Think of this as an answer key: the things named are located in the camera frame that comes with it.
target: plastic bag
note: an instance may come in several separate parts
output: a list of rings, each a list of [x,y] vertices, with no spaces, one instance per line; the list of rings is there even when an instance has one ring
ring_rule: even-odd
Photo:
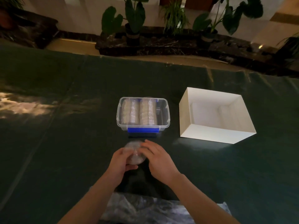
[[[218,205],[231,215],[225,202]],[[101,220],[125,224],[194,224],[179,201],[128,193],[113,193]]]

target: table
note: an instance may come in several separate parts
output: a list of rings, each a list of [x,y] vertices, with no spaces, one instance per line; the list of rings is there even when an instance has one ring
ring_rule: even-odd
[[[186,87],[241,94],[257,134],[237,144],[179,136]],[[0,46],[0,223],[56,223],[128,138],[123,96],[167,99],[170,127],[152,140],[241,223],[299,220],[299,80]],[[146,163],[120,192],[177,199]]]

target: open box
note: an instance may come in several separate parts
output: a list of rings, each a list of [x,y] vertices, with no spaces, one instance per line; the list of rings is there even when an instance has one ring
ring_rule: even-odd
[[[234,144],[256,134],[238,94],[188,87],[179,111],[181,137]]]

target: floor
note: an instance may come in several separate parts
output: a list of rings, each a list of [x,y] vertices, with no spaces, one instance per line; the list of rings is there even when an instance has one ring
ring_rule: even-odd
[[[46,49],[59,52],[71,52],[83,55],[100,55],[99,51],[95,49],[94,42],[86,42],[79,40],[59,38],[52,41]],[[251,70],[238,66],[233,66],[223,61],[199,56],[124,56],[121,58],[129,60],[155,61],[194,67],[207,67],[211,69],[222,69],[229,71],[244,70],[246,72],[251,72]]]

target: clear plastic container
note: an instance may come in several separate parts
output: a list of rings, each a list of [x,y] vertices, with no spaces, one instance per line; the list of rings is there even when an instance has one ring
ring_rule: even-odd
[[[127,99],[137,99],[139,102],[144,101],[144,99],[151,99],[155,101],[156,109],[156,125],[133,125],[133,124],[122,124],[122,105]],[[163,131],[170,125],[170,113],[168,102],[164,98],[152,98],[152,97],[122,97],[119,100],[117,114],[116,114],[117,125],[123,130],[131,133],[158,133]]]

